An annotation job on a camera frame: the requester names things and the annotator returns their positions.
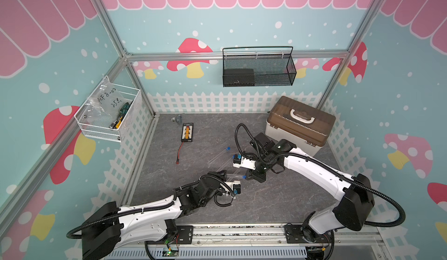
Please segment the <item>clear test tube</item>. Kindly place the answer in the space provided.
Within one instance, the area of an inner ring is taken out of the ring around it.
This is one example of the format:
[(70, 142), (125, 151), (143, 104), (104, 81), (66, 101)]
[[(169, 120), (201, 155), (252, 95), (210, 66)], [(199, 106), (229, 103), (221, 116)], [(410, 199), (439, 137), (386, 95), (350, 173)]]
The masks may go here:
[(219, 154), (217, 154), (216, 156), (214, 156), (211, 160), (209, 160), (207, 163), (210, 165), (212, 163), (214, 163), (218, 158), (220, 158), (222, 155), (226, 154), (228, 151), (226, 151), (226, 149), (224, 149), (223, 151), (221, 151)]
[(225, 162), (223, 165), (221, 165), (218, 168), (217, 172), (221, 172), (221, 171), (225, 170), (226, 168), (231, 168), (231, 167), (232, 167), (232, 162), (231, 161)]
[(232, 182), (234, 180), (244, 180), (243, 176), (244, 175), (229, 174), (229, 175), (227, 175), (226, 181), (227, 182)]

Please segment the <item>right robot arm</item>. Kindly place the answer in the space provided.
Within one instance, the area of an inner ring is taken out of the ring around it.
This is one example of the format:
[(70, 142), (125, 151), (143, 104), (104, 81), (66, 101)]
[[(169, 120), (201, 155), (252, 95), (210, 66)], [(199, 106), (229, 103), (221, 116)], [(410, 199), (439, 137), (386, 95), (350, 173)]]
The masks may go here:
[[(300, 234), (308, 243), (314, 243), (318, 236), (338, 229), (359, 232), (365, 225), (387, 228), (397, 227), (405, 221), (404, 208), (391, 197), (372, 189), (368, 177), (352, 176), (334, 169), (306, 154), (288, 140), (273, 142), (263, 133), (257, 136), (251, 133), (247, 135), (254, 153), (242, 151), (238, 135), (234, 135), (239, 152), (235, 156), (234, 166), (245, 168), (247, 179), (264, 183), (267, 172), (280, 166), (283, 171), (291, 170), (301, 174), (336, 199), (334, 205), (310, 213), (301, 224)], [(375, 197), (390, 203), (398, 211), (398, 217), (388, 222), (369, 221), (368, 217), (375, 206)]]

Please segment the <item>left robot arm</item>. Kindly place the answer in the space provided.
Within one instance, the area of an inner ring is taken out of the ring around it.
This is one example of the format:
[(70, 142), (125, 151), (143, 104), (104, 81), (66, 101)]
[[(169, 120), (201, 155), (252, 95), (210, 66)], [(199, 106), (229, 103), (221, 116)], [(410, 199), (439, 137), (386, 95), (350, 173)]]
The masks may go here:
[(82, 258), (100, 260), (116, 248), (131, 244), (164, 244), (168, 248), (191, 242), (192, 226), (178, 226), (176, 219), (191, 215), (218, 197), (235, 199), (241, 193), (238, 180), (229, 182), (227, 172), (209, 172), (197, 181), (173, 189), (171, 196), (134, 206), (104, 204), (83, 224), (67, 232), (68, 239), (80, 239)]

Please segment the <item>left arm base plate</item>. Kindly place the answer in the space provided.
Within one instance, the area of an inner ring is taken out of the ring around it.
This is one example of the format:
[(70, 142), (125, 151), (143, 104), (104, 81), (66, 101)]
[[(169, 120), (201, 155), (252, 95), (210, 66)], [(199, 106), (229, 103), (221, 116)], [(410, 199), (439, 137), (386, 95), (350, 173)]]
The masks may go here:
[(163, 245), (180, 245), (180, 244), (192, 244), (193, 238), (193, 226), (177, 226), (174, 228), (168, 228), (168, 233), (159, 241), (153, 241), (153, 244)]

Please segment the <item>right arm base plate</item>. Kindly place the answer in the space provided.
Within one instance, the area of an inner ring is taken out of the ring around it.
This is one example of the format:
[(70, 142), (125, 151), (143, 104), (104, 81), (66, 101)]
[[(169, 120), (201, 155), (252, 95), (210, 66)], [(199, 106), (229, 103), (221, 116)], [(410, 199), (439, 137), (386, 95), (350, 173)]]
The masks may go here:
[(309, 227), (287, 223), (284, 226), (285, 237), (288, 244), (331, 244), (329, 232), (317, 234)]

